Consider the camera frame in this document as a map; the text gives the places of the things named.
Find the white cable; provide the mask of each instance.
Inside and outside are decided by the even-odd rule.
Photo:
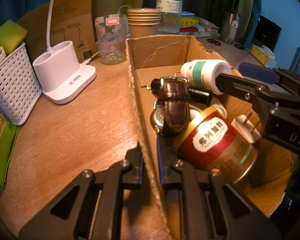
[[[53,2],[54,2],[54,0],[50,0],[49,10],[48,10],[47,35],[46,35],[47,51],[51,51],[51,45],[50,45],[50,27],[51,27],[51,17],[52,17]]]
[[[129,5],[122,5],[122,6],[120,6],[119,9],[118,9],[118,14],[120,14],[120,10],[121,10],[123,7],[129,7],[130,9],[132,9],[132,7],[129,6]]]
[[[82,62],[81,64],[87,65],[88,63],[90,63],[90,61],[96,56],[98,55],[99,52],[97,51],[95,54],[93,54],[90,58],[87,58],[84,62]]]

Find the yellow box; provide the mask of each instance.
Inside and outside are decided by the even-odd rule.
[[[275,67],[277,62],[269,57],[269,55],[263,51],[262,48],[253,45],[250,53],[261,62],[265,67]]]
[[[192,18],[181,18],[180,28],[194,27],[199,23],[199,20],[195,17]]]

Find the stack of paper cups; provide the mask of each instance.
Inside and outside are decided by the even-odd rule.
[[[127,14],[132,38],[158,34],[161,19],[160,9],[135,8],[129,9]]]

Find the yellow sponge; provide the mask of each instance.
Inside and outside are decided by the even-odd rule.
[[[25,39],[27,30],[12,20],[6,21],[0,27],[0,46],[4,48],[7,55],[13,52]]]

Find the desk lamp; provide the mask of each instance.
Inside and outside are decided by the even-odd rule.
[[[48,10],[47,51],[34,60],[33,67],[44,95],[61,105],[73,100],[96,77],[96,69],[79,63],[72,41],[63,41],[51,47],[53,1],[50,0]]]

